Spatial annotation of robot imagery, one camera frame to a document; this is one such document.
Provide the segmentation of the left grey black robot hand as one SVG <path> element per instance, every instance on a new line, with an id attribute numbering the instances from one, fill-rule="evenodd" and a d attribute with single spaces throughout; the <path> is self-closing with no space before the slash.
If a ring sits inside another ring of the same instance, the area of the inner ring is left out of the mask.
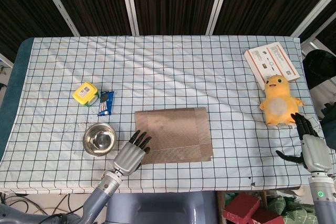
<path id="1" fill-rule="evenodd" d="M 113 161 L 114 173 L 119 177 L 129 176 L 140 166 L 145 155 L 150 152 L 147 132 L 137 130 Z"/>

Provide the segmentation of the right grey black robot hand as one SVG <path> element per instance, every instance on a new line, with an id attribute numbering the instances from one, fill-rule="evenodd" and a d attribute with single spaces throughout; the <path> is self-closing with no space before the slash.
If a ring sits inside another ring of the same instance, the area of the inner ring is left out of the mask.
<path id="1" fill-rule="evenodd" d="M 277 155 L 285 161 L 303 165 L 311 173 L 327 173 L 332 168 L 332 162 L 325 140 L 318 136 L 310 121 L 303 115 L 295 113 L 291 114 L 291 117 L 297 126 L 301 154 L 300 156 L 289 156 L 276 151 Z"/>

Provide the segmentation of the stainless steel bowl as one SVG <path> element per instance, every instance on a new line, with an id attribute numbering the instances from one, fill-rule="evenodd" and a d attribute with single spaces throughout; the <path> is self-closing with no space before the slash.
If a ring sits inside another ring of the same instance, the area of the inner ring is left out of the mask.
<path id="1" fill-rule="evenodd" d="M 92 156 L 105 156 L 112 151 L 117 141 L 114 128 L 106 123 L 95 123 L 83 135 L 84 150 Z"/>

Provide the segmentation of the brown woven placemat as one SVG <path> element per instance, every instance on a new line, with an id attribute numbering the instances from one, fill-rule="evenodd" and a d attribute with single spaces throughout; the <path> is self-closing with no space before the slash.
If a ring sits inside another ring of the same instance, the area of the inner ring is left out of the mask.
<path id="1" fill-rule="evenodd" d="M 205 107 L 137 111 L 134 119 L 136 129 L 152 138 L 143 165 L 211 160 L 213 147 Z"/>

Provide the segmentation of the white black grid tablecloth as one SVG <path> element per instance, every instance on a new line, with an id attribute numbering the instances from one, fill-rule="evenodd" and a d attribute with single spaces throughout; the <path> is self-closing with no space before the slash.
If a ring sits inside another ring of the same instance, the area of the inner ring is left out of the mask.
<path id="1" fill-rule="evenodd" d="M 244 57 L 278 41 L 302 73 L 299 39 L 274 36 L 109 36 L 25 40 L 0 111 L 0 192 L 88 193 L 111 168 L 142 110 L 205 107 L 213 157 L 202 163 L 143 165 L 124 193 L 290 188 L 309 173 L 276 154 L 299 155 L 297 131 L 269 128 L 265 94 Z M 92 83 L 92 106 L 73 93 Z M 112 114 L 98 116 L 101 91 L 114 91 Z M 86 129 L 111 125 L 117 141 L 105 156 L 83 148 Z"/>

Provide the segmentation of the blue snack packet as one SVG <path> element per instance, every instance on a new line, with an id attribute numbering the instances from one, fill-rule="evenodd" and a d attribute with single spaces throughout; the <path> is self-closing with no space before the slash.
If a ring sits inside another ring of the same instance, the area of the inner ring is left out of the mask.
<path id="1" fill-rule="evenodd" d="M 98 116 L 112 114 L 114 91 L 101 91 Z"/>

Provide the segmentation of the blue-grey robot torso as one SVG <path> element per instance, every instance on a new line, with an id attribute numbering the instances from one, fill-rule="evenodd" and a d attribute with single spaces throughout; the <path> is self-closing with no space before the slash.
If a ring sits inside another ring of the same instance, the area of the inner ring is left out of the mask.
<path id="1" fill-rule="evenodd" d="M 214 191 L 114 194 L 105 224 L 218 224 Z"/>

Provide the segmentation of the yellow plush toy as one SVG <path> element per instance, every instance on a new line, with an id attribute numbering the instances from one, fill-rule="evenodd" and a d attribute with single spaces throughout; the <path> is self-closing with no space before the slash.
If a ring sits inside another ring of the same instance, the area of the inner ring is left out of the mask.
<path id="1" fill-rule="evenodd" d="M 265 83 L 265 94 L 266 99 L 259 107 L 265 114 L 266 124 L 294 125 L 295 121 L 291 114 L 298 113 L 303 102 L 291 95 L 287 79 L 280 75 L 269 77 Z"/>

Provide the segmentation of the green patterned cloth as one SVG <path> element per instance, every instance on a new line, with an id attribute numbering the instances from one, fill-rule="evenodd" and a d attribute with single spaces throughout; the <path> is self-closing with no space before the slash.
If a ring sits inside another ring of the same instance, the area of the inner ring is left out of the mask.
<path id="1" fill-rule="evenodd" d="M 298 203 L 294 197 L 276 196 L 269 200 L 268 209 L 280 215 L 284 224 L 318 224 L 314 206 Z"/>

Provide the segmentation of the green tub with yellow lid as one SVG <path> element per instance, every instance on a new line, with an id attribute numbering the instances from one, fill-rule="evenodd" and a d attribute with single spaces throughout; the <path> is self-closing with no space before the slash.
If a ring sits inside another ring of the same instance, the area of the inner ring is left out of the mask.
<path id="1" fill-rule="evenodd" d="M 99 98 L 99 92 L 92 83 L 84 82 L 76 89 L 72 97 L 81 105 L 92 106 Z"/>

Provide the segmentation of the small red box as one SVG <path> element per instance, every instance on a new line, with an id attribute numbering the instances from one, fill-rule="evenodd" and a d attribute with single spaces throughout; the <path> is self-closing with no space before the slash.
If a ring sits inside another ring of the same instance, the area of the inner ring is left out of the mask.
<path id="1" fill-rule="evenodd" d="M 248 224 L 285 224 L 282 216 L 259 208 L 251 217 Z"/>

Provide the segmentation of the black chair back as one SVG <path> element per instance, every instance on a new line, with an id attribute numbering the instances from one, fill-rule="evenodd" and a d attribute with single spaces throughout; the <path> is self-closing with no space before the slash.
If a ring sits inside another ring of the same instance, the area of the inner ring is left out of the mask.
<path id="1" fill-rule="evenodd" d="M 309 52 L 302 63 L 309 90 L 336 77 L 336 56 L 325 50 Z"/>

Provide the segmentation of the large red box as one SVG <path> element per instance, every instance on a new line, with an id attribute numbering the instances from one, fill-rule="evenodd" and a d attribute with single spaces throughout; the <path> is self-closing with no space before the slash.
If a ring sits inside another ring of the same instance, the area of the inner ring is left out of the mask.
<path id="1" fill-rule="evenodd" d="M 259 198 L 249 194 L 240 193 L 229 205 L 225 206 L 223 217 L 234 224 L 248 224 L 259 206 Z"/>

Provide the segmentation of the white box with red print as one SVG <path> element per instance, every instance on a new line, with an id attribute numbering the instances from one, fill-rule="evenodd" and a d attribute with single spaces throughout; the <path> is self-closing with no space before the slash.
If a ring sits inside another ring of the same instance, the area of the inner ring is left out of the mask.
<path id="1" fill-rule="evenodd" d="M 262 90 L 271 76 L 284 76 L 289 82 L 300 77 L 279 42 L 248 49 L 244 56 Z"/>

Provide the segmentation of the white partition frame post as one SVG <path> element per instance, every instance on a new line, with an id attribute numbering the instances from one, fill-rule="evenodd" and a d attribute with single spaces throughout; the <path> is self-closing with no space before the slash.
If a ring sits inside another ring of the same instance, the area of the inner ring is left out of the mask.
<path id="1" fill-rule="evenodd" d="M 224 0 L 214 0 L 205 35 L 212 35 Z"/>
<path id="2" fill-rule="evenodd" d="M 57 7 L 57 9 L 60 12 L 61 16 L 63 17 L 63 19 L 65 20 L 65 22 L 68 25 L 69 29 L 71 30 L 72 34 L 75 37 L 79 37 L 80 33 L 79 33 L 77 27 L 75 26 L 75 24 L 73 23 L 71 17 L 69 16 L 67 10 L 65 9 L 62 1 L 61 0 L 52 0 L 52 1 L 55 4 L 55 6 Z"/>
<path id="3" fill-rule="evenodd" d="M 319 0 L 290 36 L 299 37 L 331 1 L 332 0 Z"/>
<path id="4" fill-rule="evenodd" d="M 127 15 L 129 19 L 132 36 L 139 36 L 140 32 L 136 15 L 135 2 L 134 0 L 124 0 L 124 1 L 127 9 Z"/>

